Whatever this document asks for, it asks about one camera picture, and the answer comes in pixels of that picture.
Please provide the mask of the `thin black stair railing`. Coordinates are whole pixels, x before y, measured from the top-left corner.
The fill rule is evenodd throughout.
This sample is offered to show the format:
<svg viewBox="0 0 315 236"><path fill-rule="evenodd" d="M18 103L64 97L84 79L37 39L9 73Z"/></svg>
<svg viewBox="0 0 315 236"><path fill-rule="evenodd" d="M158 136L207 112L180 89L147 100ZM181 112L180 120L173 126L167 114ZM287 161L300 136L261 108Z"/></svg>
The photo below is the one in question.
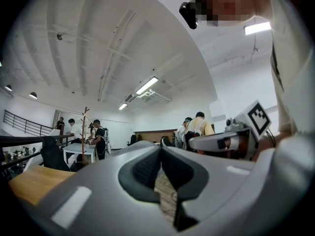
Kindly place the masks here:
<svg viewBox="0 0 315 236"><path fill-rule="evenodd" d="M27 120L7 110L4 111L3 122L10 125L12 128L16 128L24 132L25 134L37 137L48 136L53 130L52 127Z"/></svg>

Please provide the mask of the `person's beige shirt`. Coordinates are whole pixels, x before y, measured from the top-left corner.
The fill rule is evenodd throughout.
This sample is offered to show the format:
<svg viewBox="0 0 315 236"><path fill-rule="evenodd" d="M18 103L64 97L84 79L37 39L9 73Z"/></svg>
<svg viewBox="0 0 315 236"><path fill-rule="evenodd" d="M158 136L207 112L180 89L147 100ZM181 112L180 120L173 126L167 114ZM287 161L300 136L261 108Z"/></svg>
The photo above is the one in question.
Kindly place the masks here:
<svg viewBox="0 0 315 236"><path fill-rule="evenodd" d="M271 25L272 78L279 111L279 134L276 139L281 140L297 132L284 96L315 54L315 43L308 29L313 25L311 16L314 3L313 0L254 1L256 16Z"/></svg>

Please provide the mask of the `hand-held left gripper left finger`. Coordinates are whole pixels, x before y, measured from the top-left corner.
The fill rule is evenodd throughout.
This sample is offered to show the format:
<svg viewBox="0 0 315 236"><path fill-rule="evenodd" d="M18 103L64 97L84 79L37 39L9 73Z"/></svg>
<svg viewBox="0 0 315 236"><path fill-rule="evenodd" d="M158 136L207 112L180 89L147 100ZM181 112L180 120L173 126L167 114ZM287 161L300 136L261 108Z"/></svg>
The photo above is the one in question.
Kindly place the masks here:
<svg viewBox="0 0 315 236"><path fill-rule="evenodd" d="M158 147L86 166L53 188L31 211L48 236L177 236L144 184L160 168Z"/></svg>

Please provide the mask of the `black metal railing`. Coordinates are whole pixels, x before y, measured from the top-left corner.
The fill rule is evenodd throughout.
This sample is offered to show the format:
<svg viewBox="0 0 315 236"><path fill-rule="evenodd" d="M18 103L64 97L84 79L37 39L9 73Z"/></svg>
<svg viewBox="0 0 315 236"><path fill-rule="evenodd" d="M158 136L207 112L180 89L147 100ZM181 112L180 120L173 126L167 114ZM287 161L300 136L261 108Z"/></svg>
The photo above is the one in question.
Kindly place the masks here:
<svg viewBox="0 0 315 236"><path fill-rule="evenodd" d="M73 135L58 135L58 136L41 136L41 137L9 137L9 136L0 136L0 148L14 147L20 145L30 145L36 143L42 143L42 146L47 145L49 139L53 139L57 146L63 146L70 142L69 138L72 138ZM13 166L18 165L24 161L28 161L33 157L41 155L41 152L34 152L31 155L25 156L21 159L14 160L12 162L0 165L0 172L3 172Z"/></svg>

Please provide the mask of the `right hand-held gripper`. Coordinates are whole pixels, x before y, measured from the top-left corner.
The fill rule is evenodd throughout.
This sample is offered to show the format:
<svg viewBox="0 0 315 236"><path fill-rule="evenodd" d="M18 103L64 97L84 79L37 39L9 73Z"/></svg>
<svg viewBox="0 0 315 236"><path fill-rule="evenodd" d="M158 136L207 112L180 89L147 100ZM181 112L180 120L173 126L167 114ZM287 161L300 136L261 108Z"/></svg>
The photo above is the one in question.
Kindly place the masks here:
<svg viewBox="0 0 315 236"><path fill-rule="evenodd" d="M192 137L191 149L208 152L237 151L244 159L252 159L260 139L271 125L265 109L255 101L234 118L226 120L223 133Z"/></svg>

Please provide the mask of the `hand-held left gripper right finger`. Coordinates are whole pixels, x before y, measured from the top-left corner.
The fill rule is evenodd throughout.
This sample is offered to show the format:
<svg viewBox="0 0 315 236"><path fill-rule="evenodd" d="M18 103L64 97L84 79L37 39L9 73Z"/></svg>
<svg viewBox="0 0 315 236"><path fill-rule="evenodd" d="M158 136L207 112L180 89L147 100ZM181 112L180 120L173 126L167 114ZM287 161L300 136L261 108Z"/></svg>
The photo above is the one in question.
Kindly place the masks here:
<svg viewBox="0 0 315 236"><path fill-rule="evenodd" d="M161 149L177 191L174 226L188 236L314 233L315 135L284 139L256 162Z"/></svg>

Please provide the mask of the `wooden table with white frame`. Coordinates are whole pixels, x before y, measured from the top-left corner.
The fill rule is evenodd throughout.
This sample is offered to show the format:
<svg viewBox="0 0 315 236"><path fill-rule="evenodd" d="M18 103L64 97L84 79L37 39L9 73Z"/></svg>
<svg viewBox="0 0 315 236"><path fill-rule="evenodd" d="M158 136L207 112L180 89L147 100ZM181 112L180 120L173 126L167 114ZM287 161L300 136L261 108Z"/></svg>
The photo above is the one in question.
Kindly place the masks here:
<svg viewBox="0 0 315 236"><path fill-rule="evenodd" d="M16 197L37 205L52 189L74 174L36 165L10 180L8 185Z"/></svg>

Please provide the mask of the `black mesh chair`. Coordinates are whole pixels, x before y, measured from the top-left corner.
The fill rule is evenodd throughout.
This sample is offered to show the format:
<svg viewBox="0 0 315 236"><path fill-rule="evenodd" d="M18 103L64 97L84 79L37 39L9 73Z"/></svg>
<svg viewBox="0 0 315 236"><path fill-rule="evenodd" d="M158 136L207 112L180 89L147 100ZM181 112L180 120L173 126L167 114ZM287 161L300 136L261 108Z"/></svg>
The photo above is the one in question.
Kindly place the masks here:
<svg viewBox="0 0 315 236"><path fill-rule="evenodd" d="M168 137L166 136L163 136L162 139L161 139L161 144L164 146L164 147L175 147L175 145L170 142L170 140L168 139Z"/></svg>

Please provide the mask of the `ceiling air vent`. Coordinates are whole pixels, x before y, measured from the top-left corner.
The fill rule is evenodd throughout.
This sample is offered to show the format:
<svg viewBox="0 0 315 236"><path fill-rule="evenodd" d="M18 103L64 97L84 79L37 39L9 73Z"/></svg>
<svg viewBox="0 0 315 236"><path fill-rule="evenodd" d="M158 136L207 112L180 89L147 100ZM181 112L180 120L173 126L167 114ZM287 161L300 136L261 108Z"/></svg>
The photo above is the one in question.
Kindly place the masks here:
<svg viewBox="0 0 315 236"><path fill-rule="evenodd" d="M132 102L134 99L136 99L138 97L138 94L136 93L131 93L128 97L125 98L124 103L130 103Z"/></svg>

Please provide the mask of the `grey jacket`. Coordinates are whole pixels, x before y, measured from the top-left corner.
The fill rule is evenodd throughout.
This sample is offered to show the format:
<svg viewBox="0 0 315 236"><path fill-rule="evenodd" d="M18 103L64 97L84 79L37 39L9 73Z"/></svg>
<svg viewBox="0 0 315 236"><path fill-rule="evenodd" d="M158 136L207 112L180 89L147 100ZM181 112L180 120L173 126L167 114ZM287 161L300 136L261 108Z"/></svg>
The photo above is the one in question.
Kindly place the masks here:
<svg viewBox="0 0 315 236"><path fill-rule="evenodd" d="M150 148L150 147L157 147L157 146L158 144L155 144L150 141L139 141L132 145L127 146L126 148L112 151L111 157L119 156L128 152L132 152L132 151L143 149L143 148Z"/></svg>

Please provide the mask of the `person's right forearm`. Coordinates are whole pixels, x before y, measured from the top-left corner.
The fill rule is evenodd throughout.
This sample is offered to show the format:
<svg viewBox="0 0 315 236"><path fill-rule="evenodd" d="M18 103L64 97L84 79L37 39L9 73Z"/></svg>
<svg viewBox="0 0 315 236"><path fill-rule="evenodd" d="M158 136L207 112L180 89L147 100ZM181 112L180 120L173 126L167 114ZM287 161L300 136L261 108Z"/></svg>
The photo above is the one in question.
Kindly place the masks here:
<svg viewBox="0 0 315 236"><path fill-rule="evenodd" d="M254 162L257 161L257 159L258 159L258 157L262 151L269 149L269 148L276 148L280 144L281 140L283 138L285 138L286 136L287 136L286 132L282 132L279 135L276 135L274 137L275 138L275 145L273 145L272 139L270 139L268 137L262 137L262 139L259 141L256 154L253 156L252 161L254 161Z"/></svg>

